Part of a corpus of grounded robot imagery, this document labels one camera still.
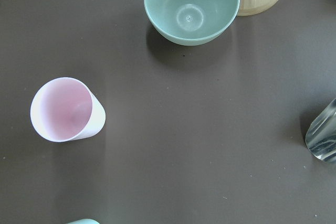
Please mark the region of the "mint green cup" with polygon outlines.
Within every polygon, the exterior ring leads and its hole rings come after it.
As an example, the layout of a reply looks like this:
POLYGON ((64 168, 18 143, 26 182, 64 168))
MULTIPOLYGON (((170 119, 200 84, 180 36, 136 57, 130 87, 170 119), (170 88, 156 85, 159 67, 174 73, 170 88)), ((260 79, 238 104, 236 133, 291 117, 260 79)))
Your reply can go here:
POLYGON ((86 219, 75 220, 67 224, 99 224, 99 222, 93 219, 86 218, 86 219))

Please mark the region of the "steel metal scoop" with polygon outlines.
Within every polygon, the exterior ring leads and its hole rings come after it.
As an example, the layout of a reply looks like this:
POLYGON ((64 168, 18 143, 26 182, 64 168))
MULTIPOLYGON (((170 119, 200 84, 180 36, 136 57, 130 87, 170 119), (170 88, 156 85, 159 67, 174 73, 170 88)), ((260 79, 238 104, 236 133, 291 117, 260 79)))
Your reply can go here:
POLYGON ((335 99, 310 124, 305 143, 317 159, 335 164, 335 99))

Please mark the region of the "pink plastic cup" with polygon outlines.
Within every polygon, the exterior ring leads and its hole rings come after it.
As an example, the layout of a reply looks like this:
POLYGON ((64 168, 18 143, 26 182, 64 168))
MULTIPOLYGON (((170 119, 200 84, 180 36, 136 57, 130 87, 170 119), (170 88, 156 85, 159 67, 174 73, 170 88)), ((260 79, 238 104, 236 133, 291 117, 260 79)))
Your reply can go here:
POLYGON ((106 113, 90 89, 81 81, 62 77, 44 84, 30 106, 35 131, 51 142, 67 142, 98 134, 106 113))

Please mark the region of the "mint green bowl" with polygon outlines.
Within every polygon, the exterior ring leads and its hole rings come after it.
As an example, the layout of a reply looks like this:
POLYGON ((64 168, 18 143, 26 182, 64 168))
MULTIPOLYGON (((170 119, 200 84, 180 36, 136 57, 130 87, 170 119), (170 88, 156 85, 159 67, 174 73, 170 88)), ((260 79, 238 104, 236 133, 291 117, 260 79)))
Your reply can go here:
POLYGON ((144 0, 153 27, 167 40, 197 46, 221 35, 237 16, 240 0, 144 0))

